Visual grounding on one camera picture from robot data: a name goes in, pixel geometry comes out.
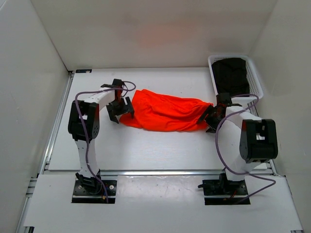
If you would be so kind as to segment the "orange shorts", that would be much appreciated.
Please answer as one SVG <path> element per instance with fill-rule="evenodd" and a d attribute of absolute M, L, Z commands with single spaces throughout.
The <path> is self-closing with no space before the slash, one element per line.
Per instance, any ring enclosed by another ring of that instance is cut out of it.
<path fill-rule="evenodd" d="M 197 123 L 212 103 L 194 98 L 180 98 L 137 90 L 132 98 L 134 116 L 120 117 L 120 123 L 128 127 L 154 132 L 193 132 L 207 128 L 205 122 Z"/>

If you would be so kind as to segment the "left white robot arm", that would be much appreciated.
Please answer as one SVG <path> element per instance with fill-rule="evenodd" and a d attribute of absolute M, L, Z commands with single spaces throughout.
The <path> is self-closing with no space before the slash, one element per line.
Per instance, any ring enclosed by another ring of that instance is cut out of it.
<path fill-rule="evenodd" d="M 102 193 L 108 198 L 95 149 L 95 139 L 100 132 L 100 111 L 106 108 L 110 121 L 117 124 L 118 117 L 124 114 L 134 117 L 134 107 L 126 94 L 135 89 L 131 81 L 114 79 L 112 84 L 103 84 L 98 90 L 77 93 L 71 104 L 68 132 L 77 146 L 80 160 L 76 178 L 93 195 Z"/>

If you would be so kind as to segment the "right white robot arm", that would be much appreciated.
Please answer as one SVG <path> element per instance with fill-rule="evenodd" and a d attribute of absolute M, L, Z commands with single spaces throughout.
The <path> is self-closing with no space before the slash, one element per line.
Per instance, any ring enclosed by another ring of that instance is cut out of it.
<path fill-rule="evenodd" d="M 235 182 L 243 181 L 255 167 L 278 155 L 276 123 L 250 112 L 259 101 L 258 96 L 251 96 L 256 99 L 252 105 L 244 108 L 233 103 L 229 93 L 220 93 L 216 96 L 217 104 L 209 106 L 197 120 L 197 124 L 207 123 L 207 133 L 215 134 L 216 152 L 224 165 L 225 176 L 219 180 L 218 188 L 224 194 L 231 193 L 236 188 Z M 220 129 L 227 120 L 241 130 L 239 154 L 230 165 L 226 164 L 221 155 L 218 143 Z"/>

